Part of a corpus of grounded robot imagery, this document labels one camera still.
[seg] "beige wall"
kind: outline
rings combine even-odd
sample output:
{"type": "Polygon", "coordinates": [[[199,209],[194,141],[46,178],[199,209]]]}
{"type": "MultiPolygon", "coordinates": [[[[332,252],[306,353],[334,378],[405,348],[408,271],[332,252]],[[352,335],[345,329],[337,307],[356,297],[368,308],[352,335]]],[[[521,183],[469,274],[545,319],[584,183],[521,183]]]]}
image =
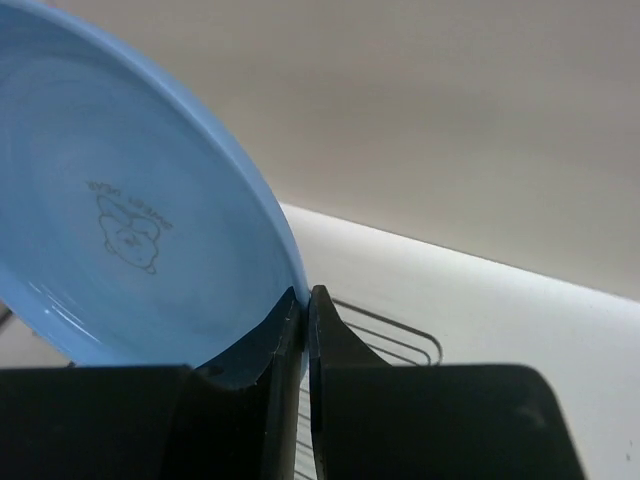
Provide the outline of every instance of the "beige wall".
{"type": "Polygon", "coordinates": [[[57,0],[283,201],[640,299],[634,0],[57,0]]]}

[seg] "white countertop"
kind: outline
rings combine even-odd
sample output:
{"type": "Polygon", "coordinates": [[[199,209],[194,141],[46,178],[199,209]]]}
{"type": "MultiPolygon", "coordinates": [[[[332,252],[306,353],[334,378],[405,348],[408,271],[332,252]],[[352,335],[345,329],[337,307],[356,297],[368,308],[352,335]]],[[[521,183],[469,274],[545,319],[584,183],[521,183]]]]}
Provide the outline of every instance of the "white countertop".
{"type": "Polygon", "coordinates": [[[640,304],[296,207],[285,212],[310,284],[434,335],[444,363],[536,368],[589,478],[640,478],[640,304]]]}

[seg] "blue plastic dish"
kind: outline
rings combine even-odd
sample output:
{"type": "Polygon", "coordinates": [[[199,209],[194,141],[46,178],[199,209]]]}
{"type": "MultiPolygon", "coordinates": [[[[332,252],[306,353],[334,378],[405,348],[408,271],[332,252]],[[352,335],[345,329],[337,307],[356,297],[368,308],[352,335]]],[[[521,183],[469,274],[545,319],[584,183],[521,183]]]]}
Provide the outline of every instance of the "blue plastic dish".
{"type": "Polygon", "coordinates": [[[246,153],[110,35],[0,1],[0,298],[85,365],[199,365],[302,262],[246,153]]]}

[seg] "blue plate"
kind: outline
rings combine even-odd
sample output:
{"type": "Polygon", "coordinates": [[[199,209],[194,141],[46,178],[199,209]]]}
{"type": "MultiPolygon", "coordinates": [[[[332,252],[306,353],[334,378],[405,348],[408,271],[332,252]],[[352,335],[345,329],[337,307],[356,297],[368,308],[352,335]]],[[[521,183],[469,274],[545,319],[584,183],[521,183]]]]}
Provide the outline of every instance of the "blue plate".
{"type": "Polygon", "coordinates": [[[81,364],[199,365],[308,287],[246,153],[148,59],[0,1],[0,298],[81,364]]]}

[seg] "printed bear logo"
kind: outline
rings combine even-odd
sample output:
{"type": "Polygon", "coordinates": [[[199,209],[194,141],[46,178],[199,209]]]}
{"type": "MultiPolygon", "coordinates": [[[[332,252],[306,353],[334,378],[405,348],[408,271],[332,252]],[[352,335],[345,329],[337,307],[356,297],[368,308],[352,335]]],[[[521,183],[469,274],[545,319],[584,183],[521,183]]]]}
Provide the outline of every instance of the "printed bear logo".
{"type": "Polygon", "coordinates": [[[156,268],[153,262],[158,256],[156,241],[160,236],[158,226],[103,195],[99,195],[97,201],[101,212],[98,222],[104,231],[107,252],[154,275],[156,268]]]}

